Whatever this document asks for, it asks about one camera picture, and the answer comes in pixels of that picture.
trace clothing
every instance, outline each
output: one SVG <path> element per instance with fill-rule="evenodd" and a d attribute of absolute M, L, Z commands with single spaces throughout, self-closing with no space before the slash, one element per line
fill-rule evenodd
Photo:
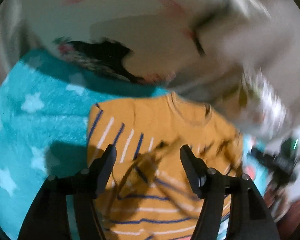
<path fill-rule="evenodd" d="M 169 89 L 190 100 L 212 103 L 241 82 L 244 70 L 261 70 L 291 112 L 296 128 L 300 125 L 300 6 L 293 0 L 260 1 L 270 21 L 233 26 L 221 36 L 203 28 L 199 36 L 206 56 L 180 70 Z M 260 138 L 253 129 L 242 124 L 240 128 Z"/>
<path fill-rule="evenodd" d="M 208 167 L 241 174 L 242 137 L 237 130 L 209 105 L 183 101 L 175 93 L 94 105 L 87 138 L 88 166 L 109 144 L 117 149 L 106 191 L 96 200 L 111 239 L 192 234 L 203 200 L 193 194 L 182 167 L 183 144 Z M 223 215 L 229 207 L 227 196 Z"/>
<path fill-rule="evenodd" d="M 202 53 L 197 32 L 220 33 L 220 27 L 227 32 L 232 24 L 268 19 L 257 0 L 21 0 L 21 4 L 27 27 L 54 56 L 142 84 L 165 83 L 196 62 Z"/>

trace black device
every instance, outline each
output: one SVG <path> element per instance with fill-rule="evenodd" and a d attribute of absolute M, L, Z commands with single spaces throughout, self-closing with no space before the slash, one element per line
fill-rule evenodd
<path fill-rule="evenodd" d="M 231 194 L 227 240 L 280 240 L 276 225 L 258 189 L 247 174 L 234 178 L 208 168 L 188 145 L 180 158 L 193 192 L 205 199 L 192 240 L 216 240 L 225 195 Z M 18 240 L 75 240 L 70 232 L 66 196 L 73 195 L 73 208 L 80 240 L 106 239 L 93 199 L 105 190 L 116 160 L 109 145 L 89 169 L 74 176 L 48 176 L 22 224 Z"/>
<path fill-rule="evenodd" d="M 273 172 L 273 181 L 279 188 L 297 179 L 294 171 L 297 163 L 297 146 L 298 139 L 290 137 L 281 144 L 278 154 L 262 152 L 255 147 L 251 149 L 250 154 Z"/>

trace white stripe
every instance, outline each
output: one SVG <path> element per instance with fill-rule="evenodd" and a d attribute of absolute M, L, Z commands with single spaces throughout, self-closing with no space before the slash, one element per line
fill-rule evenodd
<path fill-rule="evenodd" d="M 184 204 L 184 203 L 178 203 L 178 206 L 181 207 L 184 210 L 190 211 L 190 212 L 199 212 L 202 209 L 202 206 L 199 208 L 195 208 L 192 205 Z"/>
<path fill-rule="evenodd" d="M 108 134 L 108 132 L 109 132 L 109 130 L 110 130 L 112 124 L 113 124 L 113 122 L 114 122 L 114 118 L 111 117 L 109 123 L 107 124 L 106 129 L 104 130 L 104 132 L 103 132 L 103 134 L 102 134 L 102 136 L 101 136 L 101 138 L 100 138 L 100 140 L 99 140 L 99 142 L 98 142 L 98 145 L 97 145 L 97 147 L 96 147 L 96 150 L 94 151 L 94 155 L 93 155 L 93 157 L 91 158 L 91 161 L 90 161 L 89 166 L 93 163 L 94 159 L 95 159 L 96 156 L 98 155 L 99 150 L 100 150 L 100 148 L 101 148 L 101 146 L 102 146 L 102 144 L 103 144 L 103 142 L 104 142 L 104 140 L 105 140 L 105 138 L 106 138 L 106 136 L 107 136 L 107 134 Z"/>
<path fill-rule="evenodd" d="M 149 144 L 148 152 L 151 152 L 151 150 L 152 150 L 152 145 L 153 145 L 153 137 L 151 137 L 151 141 L 150 141 L 150 144 Z"/>
<path fill-rule="evenodd" d="M 165 179 L 167 179 L 170 183 L 178 186 L 178 187 L 182 187 L 182 188 L 187 188 L 187 185 L 181 181 L 178 181 L 177 179 L 170 177 L 165 171 L 159 171 L 158 170 L 158 174 L 156 174 L 156 176 L 163 176 L 165 177 Z"/>
<path fill-rule="evenodd" d="M 227 209 L 230 206 L 230 203 L 231 202 L 229 201 L 229 203 L 223 207 L 223 210 Z"/>
<path fill-rule="evenodd" d="M 165 232 L 152 232 L 153 235 L 166 235 L 166 234 L 174 234 L 174 233 L 181 233 L 184 231 L 188 231 L 190 229 L 195 228 L 196 226 L 188 227 L 188 228 L 182 228 L 178 230 L 170 230 L 170 231 L 165 231 Z"/>
<path fill-rule="evenodd" d="M 170 230 L 170 231 L 163 231 L 163 232 L 151 232 L 149 231 L 150 234 L 152 235 L 167 235 L 167 234 L 175 234 L 175 233 L 181 233 L 188 231 L 190 229 L 195 228 L 195 226 L 191 226 L 188 228 L 182 228 L 178 230 Z M 122 232 L 122 231 L 113 231 L 113 233 L 119 234 L 119 235 L 133 235 L 133 236 L 139 236 L 141 233 L 144 232 L 144 229 L 140 229 L 138 232 Z"/>
<path fill-rule="evenodd" d="M 129 143 L 132 139 L 133 134 L 134 134 L 134 130 L 131 129 L 130 135 L 127 139 L 126 145 L 124 146 L 124 149 L 123 149 L 123 152 L 122 152 L 120 163 L 123 163 L 123 161 L 124 161 L 124 157 L 126 156 L 126 152 L 127 152 L 127 149 L 128 149 L 128 146 L 129 146 Z"/>
<path fill-rule="evenodd" d="M 138 232 L 112 231 L 112 233 L 116 233 L 118 235 L 133 235 L 133 236 L 139 236 L 141 235 L 142 232 L 144 232 L 144 229 L 140 229 Z"/>

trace white fabric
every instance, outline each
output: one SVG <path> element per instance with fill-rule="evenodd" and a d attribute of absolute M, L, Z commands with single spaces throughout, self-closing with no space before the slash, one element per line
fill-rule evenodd
<path fill-rule="evenodd" d="M 29 27 L 53 55 L 60 57 L 53 43 L 56 38 L 101 42 L 106 37 L 132 50 L 123 66 L 141 77 L 167 76 L 198 60 L 188 33 L 210 14 L 223 16 L 219 11 L 227 4 L 226 13 L 235 17 L 227 24 L 266 17 L 256 0 L 22 0 L 22 4 Z"/>
<path fill-rule="evenodd" d="M 267 11 L 256 0 L 229 0 L 227 14 L 225 1 L 5 0 L 0 6 L 0 84 L 38 41 L 60 56 L 52 42 L 57 37 L 92 42 L 109 36 L 135 50 L 123 62 L 133 74 L 150 75 L 146 81 L 151 82 L 153 73 L 177 72 L 169 88 L 197 101 L 211 101 L 231 87 L 242 67 L 261 67 L 291 108 L 295 125 L 300 124 L 300 10 L 292 0 L 261 0 L 271 16 L 264 21 Z M 206 53 L 200 57 L 181 33 L 219 10 L 223 13 L 197 31 Z"/>

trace striped shirt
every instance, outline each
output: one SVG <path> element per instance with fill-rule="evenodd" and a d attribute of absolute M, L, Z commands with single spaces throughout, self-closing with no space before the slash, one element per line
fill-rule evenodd
<path fill-rule="evenodd" d="M 192 192 L 180 161 L 191 146 L 208 167 L 240 172 L 242 138 L 205 104 L 174 93 L 148 99 L 117 99 L 91 108 L 88 165 L 109 144 L 117 160 L 106 191 L 96 200 L 109 239 L 179 239 L 194 231 L 203 200 Z M 229 213 L 225 197 L 223 215 Z"/>

